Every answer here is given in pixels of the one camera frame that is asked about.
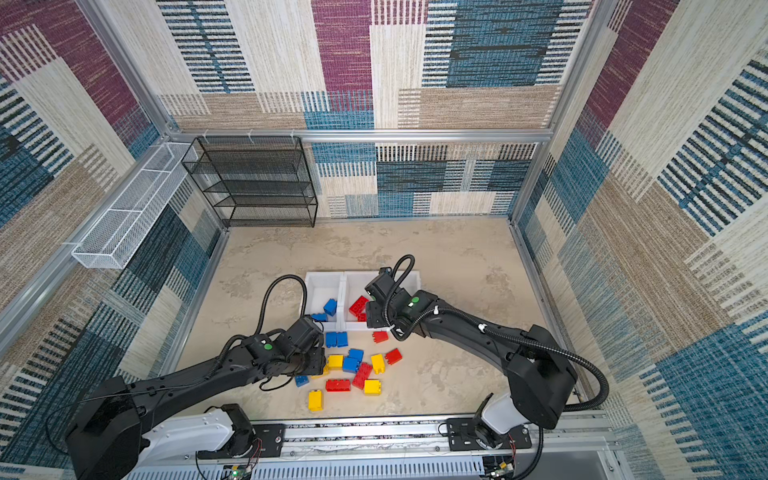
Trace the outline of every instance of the white mesh basket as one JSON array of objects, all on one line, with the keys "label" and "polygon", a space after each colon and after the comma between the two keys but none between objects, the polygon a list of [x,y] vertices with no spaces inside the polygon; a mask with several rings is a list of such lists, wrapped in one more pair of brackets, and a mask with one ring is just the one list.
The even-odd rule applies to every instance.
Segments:
[{"label": "white mesh basket", "polygon": [[124,269],[184,180],[185,153],[197,156],[189,144],[165,143],[158,148],[72,256],[86,268]]}]

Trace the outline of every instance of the red block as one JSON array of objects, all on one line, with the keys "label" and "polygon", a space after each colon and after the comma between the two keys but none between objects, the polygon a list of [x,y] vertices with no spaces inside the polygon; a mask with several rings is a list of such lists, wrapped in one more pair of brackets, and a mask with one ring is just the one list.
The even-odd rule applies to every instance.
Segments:
[{"label": "red block", "polygon": [[357,369],[357,375],[355,375],[355,379],[352,381],[352,384],[357,388],[364,390],[366,386],[366,380],[371,376],[372,371],[373,367],[371,365],[368,365],[365,362],[361,363],[360,368]]},{"label": "red block", "polygon": [[364,296],[361,296],[357,300],[355,300],[355,303],[352,304],[352,306],[349,308],[349,312],[357,317],[357,320],[359,322],[364,322],[365,320],[360,319],[360,313],[363,315],[366,314],[366,303],[368,303],[368,299]]},{"label": "red block", "polygon": [[389,340],[389,334],[387,332],[374,332],[373,341],[376,343],[386,342]]},{"label": "red block", "polygon": [[326,381],[327,392],[348,392],[352,387],[349,386],[349,380],[328,380]]},{"label": "red block", "polygon": [[386,362],[389,365],[394,365],[400,360],[402,360],[402,355],[400,354],[400,350],[394,349],[392,352],[389,352],[386,355],[384,355],[384,358],[386,358]]}]

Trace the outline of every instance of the black wire mesh rack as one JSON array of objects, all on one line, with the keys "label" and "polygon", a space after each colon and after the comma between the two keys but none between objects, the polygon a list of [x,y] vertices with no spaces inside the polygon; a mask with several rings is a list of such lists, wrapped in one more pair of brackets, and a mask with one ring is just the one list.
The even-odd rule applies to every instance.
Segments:
[{"label": "black wire mesh rack", "polygon": [[317,195],[301,139],[197,137],[184,168],[225,227],[314,227]]}]

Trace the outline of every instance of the building block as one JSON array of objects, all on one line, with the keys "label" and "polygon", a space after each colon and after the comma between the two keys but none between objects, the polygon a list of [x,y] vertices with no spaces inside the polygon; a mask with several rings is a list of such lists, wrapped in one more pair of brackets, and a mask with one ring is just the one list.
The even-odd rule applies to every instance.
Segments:
[{"label": "building block", "polygon": [[323,367],[323,373],[321,373],[319,375],[312,375],[312,378],[318,379],[320,377],[324,377],[324,376],[328,375],[329,373],[331,373],[331,368],[328,367],[328,364],[326,363],[326,365]]},{"label": "building block", "polygon": [[382,383],[379,380],[366,380],[365,386],[362,391],[366,395],[381,395]]},{"label": "building block", "polygon": [[384,370],[386,370],[386,367],[384,365],[384,355],[382,355],[381,353],[379,355],[372,356],[371,363],[373,364],[373,372],[376,375],[380,373],[384,373]]},{"label": "building block", "polygon": [[352,387],[349,386],[349,380],[328,380],[326,381],[327,392],[348,392]]},{"label": "building block", "polygon": [[384,355],[386,357],[386,362],[389,365],[395,365],[397,362],[402,360],[402,355],[400,354],[400,350],[394,349],[392,352],[387,353]]},{"label": "building block", "polygon": [[344,355],[328,355],[328,368],[341,370],[344,366]]},{"label": "building block", "polygon": [[322,412],[323,410],[323,391],[313,390],[310,392],[310,412]]},{"label": "building block", "polygon": [[349,346],[349,340],[347,339],[346,332],[336,333],[336,346]]},{"label": "building block", "polygon": [[366,303],[368,303],[368,299],[361,295],[349,308],[349,312],[356,316],[358,321],[360,321],[360,313],[365,314],[366,312]]},{"label": "building block", "polygon": [[360,368],[360,361],[356,358],[348,356],[344,359],[341,370],[347,373],[357,373],[358,368]]},{"label": "building block", "polygon": [[336,299],[328,300],[326,305],[323,307],[323,311],[331,316],[336,315]]},{"label": "building block", "polygon": [[387,332],[374,332],[373,341],[376,343],[386,342],[389,340],[389,334]]},{"label": "building block", "polygon": [[362,362],[362,350],[349,349],[348,355],[350,358],[356,359],[358,362]]},{"label": "building block", "polygon": [[355,375],[355,379],[352,381],[352,384],[362,390],[365,388],[366,380],[371,376],[372,371],[373,367],[371,365],[368,365],[365,362],[361,363],[360,368],[357,369],[357,375]]}]

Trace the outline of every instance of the yellow toy brick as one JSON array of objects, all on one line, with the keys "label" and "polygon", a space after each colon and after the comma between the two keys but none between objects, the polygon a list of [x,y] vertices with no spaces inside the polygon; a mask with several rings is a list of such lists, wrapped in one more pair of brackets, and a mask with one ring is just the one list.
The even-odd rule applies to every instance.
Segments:
[{"label": "yellow toy brick", "polygon": [[328,355],[328,368],[331,370],[341,370],[344,364],[344,355]]},{"label": "yellow toy brick", "polygon": [[310,392],[310,412],[322,412],[323,410],[323,391],[313,390]]},{"label": "yellow toy brick", "polygon": [[382,383],[379,380],[366,380],[363,392],[366,395],[381,395]]},{"label": "yellow toy brick", "polygon": [[373,372],[375,374],[384,373],[384,370],[386,370],[386,367],[384,366],[384,355],[381,353],[379,355],[371,356],[371,363],[373,364]]},{"label": "yellow toy brick", "polygon": [[324,377],[328,375],[329,373],[331,373],[331,368],[328,367],[328,364],[326,363],[326,365],[323,367],[323,373],[320,373],[319,375],[312,375],[312,378],[318,379],[320,377]]}]

